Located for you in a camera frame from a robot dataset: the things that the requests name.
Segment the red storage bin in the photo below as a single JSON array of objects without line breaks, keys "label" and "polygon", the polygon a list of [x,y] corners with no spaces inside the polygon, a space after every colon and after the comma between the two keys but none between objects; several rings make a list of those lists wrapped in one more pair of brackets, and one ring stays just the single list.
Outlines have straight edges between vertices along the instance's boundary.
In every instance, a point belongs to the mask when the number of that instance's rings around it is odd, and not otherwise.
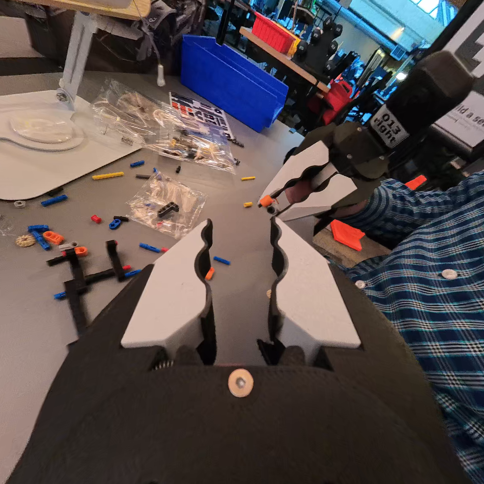
[{"label": "red storage bin", "polygon": [[268,17],[255,12],[252,33],[277,52],[293,57],[300,38]]}]

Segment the lego sticker sheet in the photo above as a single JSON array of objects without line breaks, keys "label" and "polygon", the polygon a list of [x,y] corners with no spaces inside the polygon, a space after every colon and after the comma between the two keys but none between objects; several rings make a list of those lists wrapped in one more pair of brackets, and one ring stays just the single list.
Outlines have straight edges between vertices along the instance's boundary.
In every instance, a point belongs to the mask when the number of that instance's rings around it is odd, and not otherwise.
[{"label": "lego sticker sheet", "polygon": [[205,104],[186,95],[169,92],[171,106],[182,118],[191,119],[198,124],[213,125],[227,138],[233,138],[226,113],[217,106]]}]

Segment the white-tipped metal page holder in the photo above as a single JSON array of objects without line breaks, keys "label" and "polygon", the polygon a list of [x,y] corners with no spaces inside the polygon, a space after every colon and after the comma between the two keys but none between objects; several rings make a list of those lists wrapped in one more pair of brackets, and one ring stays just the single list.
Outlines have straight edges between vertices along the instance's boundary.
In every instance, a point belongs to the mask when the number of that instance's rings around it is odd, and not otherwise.
[{"label": "white-tipped metal page holder", "polygon": [[165,74],[164,74],[164,67],[162,65],[162,62],[161,62],[161,57],[160,57],[160,53],[158,51],[158,48],[154,42],[154,37],[152,34],[149,34],[148,35],[148,38],[149,38],[149,41],[150,41],[150,45],[152,47],[152,50],[156,56],[156,59],[157,59],[157,78],[156,78],[156,83],[157,83],[157,86],[159,87],[164,87],[166,85],[166,81],[165,81]]}]

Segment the clear bag of small parts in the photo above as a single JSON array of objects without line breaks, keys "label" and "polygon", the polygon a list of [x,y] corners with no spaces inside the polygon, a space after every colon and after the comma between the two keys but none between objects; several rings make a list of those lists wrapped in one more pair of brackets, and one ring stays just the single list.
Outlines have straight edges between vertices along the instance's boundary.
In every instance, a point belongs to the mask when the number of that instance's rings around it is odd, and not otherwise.
[{"label": "clear bag of small parts", "polygon": [[161,135],[157,150],[168,158],[235,174],[236,163],[228,139],[214,126],[173,125]]}]

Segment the grey orange lego connector assembly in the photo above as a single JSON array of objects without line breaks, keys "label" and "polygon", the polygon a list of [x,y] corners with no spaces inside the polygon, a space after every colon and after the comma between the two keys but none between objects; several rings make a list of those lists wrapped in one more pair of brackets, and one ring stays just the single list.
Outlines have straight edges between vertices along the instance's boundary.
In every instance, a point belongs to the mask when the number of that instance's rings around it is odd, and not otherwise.
[{"label": "grey orange lego connector assembly", "polygon": [[269,215],[277,215],[280,213],[280,204],[275,197],[266,195],[262,197],[257,203],[258,208],[264,209]]}]

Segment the person's right forearm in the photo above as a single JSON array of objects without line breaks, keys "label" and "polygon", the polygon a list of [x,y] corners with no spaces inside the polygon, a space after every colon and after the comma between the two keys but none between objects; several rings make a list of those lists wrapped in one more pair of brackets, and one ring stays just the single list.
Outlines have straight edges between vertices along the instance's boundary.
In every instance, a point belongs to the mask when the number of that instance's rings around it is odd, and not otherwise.
[{"label": "person's right forearm", "polygon": [[369,273],[381,264],[403,267],[428,263],[464,275],[483,272],[483,172],[446,191],[414,191],[388,179],[359,211],[338,219],[368,237],[394,245],[395,253],[344,269],[348,277]]}]

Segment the empty blue plastic bin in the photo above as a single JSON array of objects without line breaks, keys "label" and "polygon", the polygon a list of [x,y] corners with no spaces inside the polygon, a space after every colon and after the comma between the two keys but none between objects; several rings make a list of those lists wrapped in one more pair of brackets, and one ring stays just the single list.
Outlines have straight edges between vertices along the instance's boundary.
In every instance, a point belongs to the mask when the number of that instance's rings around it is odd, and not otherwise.
[{"label": "empty blue plastic bin", "polygon": [[215,38],[184,35],[180,82],[256,132],[281,113],[288,87]]}]

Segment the black lego beam assembly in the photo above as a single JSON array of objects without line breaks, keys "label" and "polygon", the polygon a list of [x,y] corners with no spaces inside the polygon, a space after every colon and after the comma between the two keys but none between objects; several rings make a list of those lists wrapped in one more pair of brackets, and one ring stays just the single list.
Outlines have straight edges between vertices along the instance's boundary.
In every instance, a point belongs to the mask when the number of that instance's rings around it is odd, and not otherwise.
[{"label": "black lego beam assembly", "polygon": [[106,251],[111,268],[91,275],[84,274],[81,257],[74,251],[67,252],[67,262],[70,265],[71,280],[64,282],[64,291],[54,296],[55,299],[65,299],[68,302],[77,336],[82,336],[88,329],[88,319],[82,301],[83,295],[95,283],[115,278],[124,282],[141,273],[140,269],[131,270],[130,266],[123,266],[118,255],[118,243],[115,240],[106,242]]}]

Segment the person's right hand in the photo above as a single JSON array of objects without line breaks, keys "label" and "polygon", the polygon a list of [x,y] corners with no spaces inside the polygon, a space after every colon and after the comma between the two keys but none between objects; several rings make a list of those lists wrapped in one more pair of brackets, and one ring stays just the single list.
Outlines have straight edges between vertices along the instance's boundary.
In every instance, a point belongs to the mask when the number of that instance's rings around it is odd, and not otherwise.
[{"label": "person's right hand", "polygon": [[342,219],[347,219],[349,217],[356,216],[365,210],[369,201],[370,201],[369,199],[366,199],[356,204],[339,207],[335,210],[334,213],[331,214],[331,217],[332,219],[335,219],[335,220],[342,220]]}]

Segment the black dumbbell rack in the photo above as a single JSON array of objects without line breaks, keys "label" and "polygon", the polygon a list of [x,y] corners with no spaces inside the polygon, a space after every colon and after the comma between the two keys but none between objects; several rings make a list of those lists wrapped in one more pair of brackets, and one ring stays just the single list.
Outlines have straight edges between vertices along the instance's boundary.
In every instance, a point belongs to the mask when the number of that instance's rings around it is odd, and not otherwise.
[{"label": "black dumbbell rack", "polygon": [[338,50],[336,39],[340,37],[342,30],[341,24],[337,24],[331,16],[326,17],[322,28],[313,28],[308,42],[299,42],[293,62],[314,77],[329,77],[333,69],[330,58]]}]

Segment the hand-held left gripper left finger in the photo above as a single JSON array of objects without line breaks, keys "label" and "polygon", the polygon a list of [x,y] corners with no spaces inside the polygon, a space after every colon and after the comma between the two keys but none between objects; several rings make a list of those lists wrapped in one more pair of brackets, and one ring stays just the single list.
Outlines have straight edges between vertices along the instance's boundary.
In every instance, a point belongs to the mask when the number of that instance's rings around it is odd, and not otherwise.
[{"label": "hand-held left gripper left finger", "polygon": [[213,223],[206,219],[153,264],[120,341],[123,348],[161,347],[174,359],[182,346],[194,348],[213,365],[217,343],[209,249]]}]

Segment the red canister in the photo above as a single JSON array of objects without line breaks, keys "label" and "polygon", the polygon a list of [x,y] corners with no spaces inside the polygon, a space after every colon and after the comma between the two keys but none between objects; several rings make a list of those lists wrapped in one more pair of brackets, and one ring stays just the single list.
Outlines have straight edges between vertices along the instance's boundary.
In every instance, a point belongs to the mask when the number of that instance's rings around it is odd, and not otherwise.
[{"label": "red canister", "polygon": [[336,115],[352,100],[356,84],[343,79],[332,80],[326,94],[318,92],[307,103],[309,114],[320,118],[323,125],[333,122]]}]

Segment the orange connector with black pin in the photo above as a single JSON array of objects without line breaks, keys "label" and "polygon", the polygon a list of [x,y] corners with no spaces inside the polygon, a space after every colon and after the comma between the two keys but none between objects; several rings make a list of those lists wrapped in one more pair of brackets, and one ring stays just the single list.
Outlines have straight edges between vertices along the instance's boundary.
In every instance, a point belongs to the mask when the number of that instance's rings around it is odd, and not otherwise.
[{"label": "orange connector with black pin", "polygon": [[59,256],[47,260],[45,263],[48,267],[54,267],[67,261],[67,252],[74,251],[77,257],[86,257],[88,249],[85,246],[64,247],[65,250],[60,252]]}]

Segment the wooden workbench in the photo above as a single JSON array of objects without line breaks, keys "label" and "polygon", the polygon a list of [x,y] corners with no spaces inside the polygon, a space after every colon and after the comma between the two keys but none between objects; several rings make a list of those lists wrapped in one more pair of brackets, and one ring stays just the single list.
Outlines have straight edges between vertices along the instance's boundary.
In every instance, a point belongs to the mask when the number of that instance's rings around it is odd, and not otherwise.
[{"label": "wooden workbench", "polygon": [[239,33],[241,34],[241,36],[245,37],[247,40],[249,40],[253,44],[257,45],[260,49],[262,49],[264,52],[266,52],[270,57],[274,58],[279,63],[286,66],[289,70],[291,70],[295,74],[297,74],[299,77],[305,79],[310,84],[312,84],[314,87],[316,87],[320,92],[323,93],[323,94],[321,94],[321,97],[324,97],[330,91],[330,88],[328,87],[328,85],[326,85],[323,82],[317,80],[314,76],[312,76],[306,70],[301,68],[298,64],[295,64],[286,54],[278,52],[273,47],[271,47],[270,45],[265,43],[263,40],[258,38],[256,35],[254,35],[252,33],[251,29],[248,29],[246,27],[240,27]]}]

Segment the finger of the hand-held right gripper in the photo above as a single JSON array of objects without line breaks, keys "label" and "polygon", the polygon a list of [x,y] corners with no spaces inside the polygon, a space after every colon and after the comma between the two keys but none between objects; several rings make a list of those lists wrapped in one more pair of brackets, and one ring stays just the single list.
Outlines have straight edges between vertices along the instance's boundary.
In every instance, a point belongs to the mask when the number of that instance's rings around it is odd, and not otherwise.
[{"label": "finger of the hand-held right gripper", "polygon": [[302,179],[310,180],[313,191],[304,200],[292,203],[283,210],[275,210],[270,214],[271,219],[287,222],[324,214],[357,189],[352,179],[337,171],[305,171],[299,174],[296,171],[281,171],[270,183],[270,196],[278,197],[290,185]]},{"label": "finger of the hand-held right gripper", "polygon": [[287,188],[301,180],[308,180],[311,189],[316,191],[332,175],[332,167],[324,173],[329,164],[329,148],[322,142],[311,145],[296,155],[292,155],[263,190],[260,199],[266,195],[279,197]]}]

